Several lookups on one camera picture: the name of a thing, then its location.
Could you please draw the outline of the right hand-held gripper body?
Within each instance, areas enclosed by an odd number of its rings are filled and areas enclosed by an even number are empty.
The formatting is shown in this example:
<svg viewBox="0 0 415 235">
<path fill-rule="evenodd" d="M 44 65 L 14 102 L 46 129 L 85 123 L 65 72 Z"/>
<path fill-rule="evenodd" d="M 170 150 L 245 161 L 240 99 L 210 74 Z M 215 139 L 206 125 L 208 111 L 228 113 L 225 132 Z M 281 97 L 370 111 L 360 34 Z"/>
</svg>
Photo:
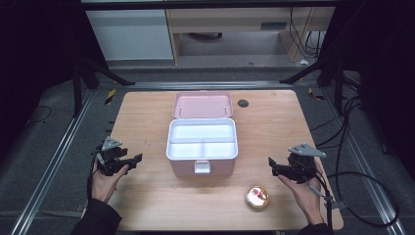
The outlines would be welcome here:
<svg viewBox="0 0 415 235">
<path fill-rule="evenodd" d="M 314 147 L 301 143 L 289 148 L 287 177 L 296 183 L 303 183 L 316 175 L 316 158 L 325 158 L 326 154 Z"/>
</svg>

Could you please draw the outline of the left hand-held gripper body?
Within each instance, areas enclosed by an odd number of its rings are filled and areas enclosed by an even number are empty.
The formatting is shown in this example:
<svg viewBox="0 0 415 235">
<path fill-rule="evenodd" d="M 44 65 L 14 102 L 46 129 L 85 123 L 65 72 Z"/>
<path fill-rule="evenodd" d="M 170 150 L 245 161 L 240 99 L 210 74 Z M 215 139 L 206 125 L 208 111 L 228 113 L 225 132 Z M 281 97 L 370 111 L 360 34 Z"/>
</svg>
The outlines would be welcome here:
<svg viewBox="0 0 415 235">
<path fill-rule="evenodd" d="M 127 150 L 121 148 L 122 143 L 111 137 L 107 137 L 96 148 L 94 157 L 98 160 L 98 170 L 107 176 L 117 173 L 124 165 L 132 163 L 131 159 L 122 160 L 127 155 Z"/>
</svg>

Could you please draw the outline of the pink storage box with lid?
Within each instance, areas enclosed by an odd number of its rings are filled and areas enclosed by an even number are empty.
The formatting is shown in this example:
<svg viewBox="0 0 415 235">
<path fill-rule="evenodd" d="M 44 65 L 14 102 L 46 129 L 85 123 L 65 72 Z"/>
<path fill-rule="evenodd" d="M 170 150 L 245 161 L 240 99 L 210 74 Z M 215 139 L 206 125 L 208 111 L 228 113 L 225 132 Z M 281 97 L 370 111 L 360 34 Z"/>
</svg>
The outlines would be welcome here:
<svg viewBox="0 0 415 235">
<path fill-rule="evenodd" d="M 173 120 L 181 118 L 231 118 L 231 95 L 226 91 L 179 92 L 173 105 Z M 171 161 L 174 174 L 184 176 L 225 176 L 233 173 L 233 160 L 185 160 Z"/>
</svg>

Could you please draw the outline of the person's left hand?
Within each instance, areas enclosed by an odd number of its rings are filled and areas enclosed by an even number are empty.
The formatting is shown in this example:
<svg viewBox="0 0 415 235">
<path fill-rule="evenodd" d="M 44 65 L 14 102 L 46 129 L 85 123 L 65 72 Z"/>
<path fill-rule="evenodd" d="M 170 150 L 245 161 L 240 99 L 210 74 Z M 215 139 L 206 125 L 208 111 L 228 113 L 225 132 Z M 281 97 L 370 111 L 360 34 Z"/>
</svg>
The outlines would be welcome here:
<svg viewBox="0 0 415 235">
<path fill-rule="evenodd" d="M 107 176 L 97 169 L 94 164 L 91 185 L 91 197 L 103 203 L 108 203 L 119 180 L 128 172 L 129 165 L 124 165 L 117 173 Z"/>
</svg>

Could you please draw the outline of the person's right hand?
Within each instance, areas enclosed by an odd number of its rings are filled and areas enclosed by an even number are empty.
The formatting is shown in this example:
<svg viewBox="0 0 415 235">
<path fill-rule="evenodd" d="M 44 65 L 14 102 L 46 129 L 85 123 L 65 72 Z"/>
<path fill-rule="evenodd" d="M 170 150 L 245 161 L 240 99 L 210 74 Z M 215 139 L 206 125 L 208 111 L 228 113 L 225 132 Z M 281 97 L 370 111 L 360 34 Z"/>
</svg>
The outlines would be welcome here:
<svg viewBox="0 0 415 235">
<path fill-rule="evenodd" d="M 321 192 L 321 184 L 317 178 L 312 178 L 302 184 L 297 184 L 284 175 L 278 175 L 278 179 L 292 191 L 308 224 L 324 223 L 318 195 Z"/>
</svg>

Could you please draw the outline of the black metal stand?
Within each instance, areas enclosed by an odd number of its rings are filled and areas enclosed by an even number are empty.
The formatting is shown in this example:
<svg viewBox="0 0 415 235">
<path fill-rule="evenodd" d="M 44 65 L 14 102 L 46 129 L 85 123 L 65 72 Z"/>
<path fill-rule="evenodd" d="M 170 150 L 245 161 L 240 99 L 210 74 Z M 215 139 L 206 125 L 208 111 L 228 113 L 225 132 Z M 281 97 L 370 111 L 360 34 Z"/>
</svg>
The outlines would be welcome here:
<svg viewBox="0 0 415 235">
<path fill-rule="evenodd" d="M 317 84 L 319 86 L 326 87 L 330 84 L 332 80 L 335 81 L 334 105 L 338 113 L 342 114 L 344 65 L 340 58 L 321 58 L 316 63 L 307 67 L 306 69 L 296 73 L 295 75 L 287 79 L 281 80 L 281 83 L 293 84 L 301 78 L 303 78 L 304 76 L 317 70 L 320 70 L 320 75 L 317 79 Z"/>
<path fill-rule="evenodd" d="M 98 72 L 109 79 L 115 81 L 122 86 L 134 85 L 134 82 L 121 78 L 109 69 L 98 65 L 86 57 L 79 57 L 75 60 L 72 67 L 72 83 L 73 83 L 73 98 L 74 111 L 73 116 L 76 118 L 82 110 L 82 93 L 81 81 L 84 81 L 88 89 L 95 89 L 99 85 L 98 78 L 95 73 Z"/>
</svg>

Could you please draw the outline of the white cabinet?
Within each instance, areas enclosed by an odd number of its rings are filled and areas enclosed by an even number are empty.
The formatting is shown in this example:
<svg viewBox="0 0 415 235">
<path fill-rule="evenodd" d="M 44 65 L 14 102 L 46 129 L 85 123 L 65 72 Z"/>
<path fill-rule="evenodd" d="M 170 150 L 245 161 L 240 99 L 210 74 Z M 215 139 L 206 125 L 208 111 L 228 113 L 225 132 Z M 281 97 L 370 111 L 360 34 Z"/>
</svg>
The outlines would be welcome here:
<svg viewBox="0 0 415 235">
<path fill-rule="evenodd" d="M 107 61 L 171 60 L 164 10 L 88 11 Z"/>
</svg>

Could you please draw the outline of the black curtain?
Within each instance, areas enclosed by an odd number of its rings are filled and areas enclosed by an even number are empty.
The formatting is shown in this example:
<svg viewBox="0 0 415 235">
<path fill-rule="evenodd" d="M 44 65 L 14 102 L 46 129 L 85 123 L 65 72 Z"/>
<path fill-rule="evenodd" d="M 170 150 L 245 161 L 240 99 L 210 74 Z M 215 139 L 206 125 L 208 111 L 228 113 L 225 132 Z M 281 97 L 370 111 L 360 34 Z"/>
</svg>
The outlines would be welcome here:
<svg viewBox="0 0 415 235">
<path fill-rule="evenodd" d="M 74 56 L 108 65 L 81 0 L 0 0 L 0 162 L 48 88 L 71 79 Z"/>
<path fill-rule="evenodd" d="M 415 0 L 344 0 L 323 51 L 359 73 L 372 119 L 415 180 Z"/>
</svg>

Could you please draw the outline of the dark round object under desk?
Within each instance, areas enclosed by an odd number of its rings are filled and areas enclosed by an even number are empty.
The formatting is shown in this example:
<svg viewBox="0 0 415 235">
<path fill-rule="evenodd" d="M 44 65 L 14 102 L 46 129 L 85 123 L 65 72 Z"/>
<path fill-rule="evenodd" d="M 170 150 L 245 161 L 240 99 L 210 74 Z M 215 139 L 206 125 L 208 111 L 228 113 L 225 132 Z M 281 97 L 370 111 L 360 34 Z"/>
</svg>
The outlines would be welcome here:
<svg viewBox="0 0 415 235">
<path fill-rule="evenodd" d="M 188 36 L 195 40 L 209 41 L 222 38 L 223 33 L 188 33 Z"/>
</svg>

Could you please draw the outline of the light wooden desk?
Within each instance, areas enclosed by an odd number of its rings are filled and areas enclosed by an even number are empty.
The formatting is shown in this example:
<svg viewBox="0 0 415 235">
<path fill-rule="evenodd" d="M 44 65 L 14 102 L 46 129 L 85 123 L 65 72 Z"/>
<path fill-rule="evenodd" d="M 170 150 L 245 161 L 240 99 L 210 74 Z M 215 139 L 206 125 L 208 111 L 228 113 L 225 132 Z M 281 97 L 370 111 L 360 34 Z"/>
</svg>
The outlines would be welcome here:
<svg viewBox="0 0 415 235">
<path fill-rule="evenodd" d="M 300 57 L 300 46 L 310 31 L 326 31 L 334 7 L 166 10 L 167 25 L 178 54 L 182 33 L 278 31 L 289 60 Z"/>
</svg>

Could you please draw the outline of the long aluminium floor rail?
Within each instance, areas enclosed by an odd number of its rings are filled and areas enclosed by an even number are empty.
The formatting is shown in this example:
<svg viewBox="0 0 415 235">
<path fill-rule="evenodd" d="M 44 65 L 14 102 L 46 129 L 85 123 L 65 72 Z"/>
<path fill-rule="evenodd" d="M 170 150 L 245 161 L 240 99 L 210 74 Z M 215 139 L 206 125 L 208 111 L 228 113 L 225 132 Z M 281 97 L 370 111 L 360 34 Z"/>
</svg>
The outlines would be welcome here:
<svg viewBox="0 0 415 235">
<path fill-rule="evenodd" d="M 334 93 L 328 91 L 326 88 L 323 89 L 322 93 L 327 99 L 330 110 L 336 116 L 336 124 L 340 128 L 341 134 L 338 152 L 336 155 L 335 173 L 333 174 L 333 177 L 336 182 L 339 181 L 340 176 L 353 175 L 360 177 L 363 180 L 363 184 L 368 191 L 370 198 L 372 199 L 381 222 L 375 223 L 373 221 L 369 221 L 367 218 L 364 218 L 353 211 L 343 200 L 340 185 L 336 184 L 336 192 L 341 202 L 345 203 L 345 210 L 366 225 L 386 229 L 389 235 L 407 235 L 402 223 L 399 220 L 400 207 L 396 199 L 393 197 L 392 192 L 388 189 L 388 187 L 377 179 L 374 171 L 367 163 L 361 149 L 358 147 L 357 142 L 350 131 L 348 118 L 353 110 L 353 99 L 350 98 L 346 101 L 346 104 L 343 105 L 343 113 L 339 114 L 334 105 Z M 349 155 L 354 160 L 357 171 L 340 171 L 340 159 L 343 146 L 347 146 Z"/>
<path fill-rule="evenodd" d="M 78 128 L 84 120 L 85 114 L 90 107 L 91 100 L 93 99 L 95 93 L 95 90 L 86 91 L 85 97 L 81 100 L 81 108 L 79 113 L 71 119 L 69 127 L 61 139 L 51 161 L 42 174 L 42 177 L 40 178 L 29 201 L 26 203 L 23 211 L 19 214 L 10 235 L 25 235 L 28 231 L 35 216 L 39 212 L 39 208 L 66 156 Z"/>
</svg>

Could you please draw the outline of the short aluminium floor rail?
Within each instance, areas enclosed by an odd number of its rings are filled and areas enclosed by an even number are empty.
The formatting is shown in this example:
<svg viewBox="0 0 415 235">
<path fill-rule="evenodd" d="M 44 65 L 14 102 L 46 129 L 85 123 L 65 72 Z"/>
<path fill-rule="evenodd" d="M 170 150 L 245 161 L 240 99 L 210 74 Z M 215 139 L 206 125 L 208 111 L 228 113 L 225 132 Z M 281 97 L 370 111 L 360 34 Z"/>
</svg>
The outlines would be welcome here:
<svg viewBox="0 0 415 235">
<path fill-rule="evenodd" d="M 291 84 L 279 81 L 169 81 L 169 82 L 135 82 L 128 85 L 136 90 L 244 90 L 244 89 L 290 89 Z"/>
</svg>

